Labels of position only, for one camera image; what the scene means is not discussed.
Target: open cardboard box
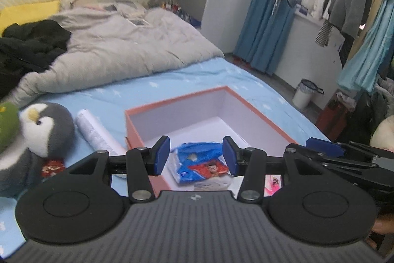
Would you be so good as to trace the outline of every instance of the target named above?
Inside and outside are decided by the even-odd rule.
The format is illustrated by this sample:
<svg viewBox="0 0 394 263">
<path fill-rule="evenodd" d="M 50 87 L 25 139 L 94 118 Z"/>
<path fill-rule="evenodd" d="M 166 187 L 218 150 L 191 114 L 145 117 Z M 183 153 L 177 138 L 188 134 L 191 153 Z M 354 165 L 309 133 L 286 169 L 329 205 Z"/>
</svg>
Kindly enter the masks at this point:
<svg viewBox="0 0 394 263">
<path fill-rule="evenodd" d="M 283 156 L 286 146 L 295 143 L 264 114 L 227 86 L 147 104 L 125 111 L 130 149 L 152 147 L 162 135 L 171 140 L 171 149 L 182 143 L 218 142 L 225 136 L 241 148 L 255 147 L 270 156 Z M 193 190 L 179 185 L 165 165 L 162 175 L 151 177 L 155 192 Z M 237 194 L 242 178 L 235 178 L 230 190 Z"/>
</svg>

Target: finger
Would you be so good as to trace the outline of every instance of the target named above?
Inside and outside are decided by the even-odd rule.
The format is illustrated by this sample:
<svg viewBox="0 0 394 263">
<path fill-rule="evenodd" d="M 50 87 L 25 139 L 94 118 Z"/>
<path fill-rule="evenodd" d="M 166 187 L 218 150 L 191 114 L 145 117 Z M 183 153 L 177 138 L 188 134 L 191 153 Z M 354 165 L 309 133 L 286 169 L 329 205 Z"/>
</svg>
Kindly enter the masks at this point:
<svg viewBox="0 0 394 263">
<path fill-rule="evenodd" d="M 375 243 L 373 240 L 371 240 L 370 238 L 367 238 L 367 239 L 365 240 L 365 242 L 367 242 L 367 244 L 368 244 L 370 247 L 372 247 L 372 248 L 374 248 L 374 249 L 376 250 L 377 245 L 376 245 L 376 243 Z"/>
<path fill-rule="evenodd" d="M 394 214 L 384 214 L 379 216 L 372 228 L 378 234 L 394 233 Z"/>
</svg>

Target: white trash can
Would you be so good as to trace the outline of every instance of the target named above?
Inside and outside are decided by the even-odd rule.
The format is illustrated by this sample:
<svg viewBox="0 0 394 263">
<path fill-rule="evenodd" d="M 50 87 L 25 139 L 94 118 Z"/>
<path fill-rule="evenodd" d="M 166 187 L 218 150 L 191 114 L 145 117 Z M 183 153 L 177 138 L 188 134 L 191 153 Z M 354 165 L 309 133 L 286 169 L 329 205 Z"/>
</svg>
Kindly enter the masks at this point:
<svg viewBox="0 0 394 263">
<path fill-rule="evenodd" d="M 319 88 L 315 83 L 309 80 L 301 80 L 297 86 L 297 92 L 293 97 L 293 104 L 298 109 L 304 109 L 308 106 L 315 93 L 323 94 L 324 91 Z"/>
</svg>

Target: floor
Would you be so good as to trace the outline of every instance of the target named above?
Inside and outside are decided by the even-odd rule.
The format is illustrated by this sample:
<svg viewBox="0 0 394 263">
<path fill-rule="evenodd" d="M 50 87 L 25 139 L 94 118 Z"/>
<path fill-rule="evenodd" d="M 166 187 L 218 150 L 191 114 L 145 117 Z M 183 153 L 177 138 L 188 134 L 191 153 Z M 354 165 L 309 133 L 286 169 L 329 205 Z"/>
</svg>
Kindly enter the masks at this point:
<svg viewBox="0 0 394 263">
<path fill-rule="evenodd" d="M 247 70 L 252 75 L 261 79 L 263 82 L 271 86 L 274 90 L 276 90 L 285 100 L 287 100 L 292 106 L 293 96 L 296 92 L 294 88 L 292 88 L 289 84 L 287 84 L 284 80 L 280 79 L 275 74 L 273 76 L 269 76 L 267 74 L 261 73 L 255 69 L 252 69 L 245 62 L 239 62 L 238 60 L 234 60 L 232 54 L 225 54 L 225 59 L 230 63 L 237 65 L 238 67 Z M 316 120 L 322 110 L 316 106 L 314 103 L 310 103 L 305 109 L 300 111 L 306 118 L 308 118 L 313 124 L 316 124 Z"/>
</svg>

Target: yellow pillow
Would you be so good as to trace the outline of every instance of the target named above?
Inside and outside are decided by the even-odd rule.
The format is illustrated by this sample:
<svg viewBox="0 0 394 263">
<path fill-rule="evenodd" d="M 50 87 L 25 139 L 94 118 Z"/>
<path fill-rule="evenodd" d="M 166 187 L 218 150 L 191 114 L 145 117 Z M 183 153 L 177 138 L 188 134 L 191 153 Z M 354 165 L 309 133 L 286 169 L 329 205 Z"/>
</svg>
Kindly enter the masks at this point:
<svg viewBox="0 0 394 263">
<path fill-rule="evenodd" d="M 0 12 L 0 35 L 12 24 L 34 23 L 59 12 L 59 0 L 6 7 Z"/>
</svg>

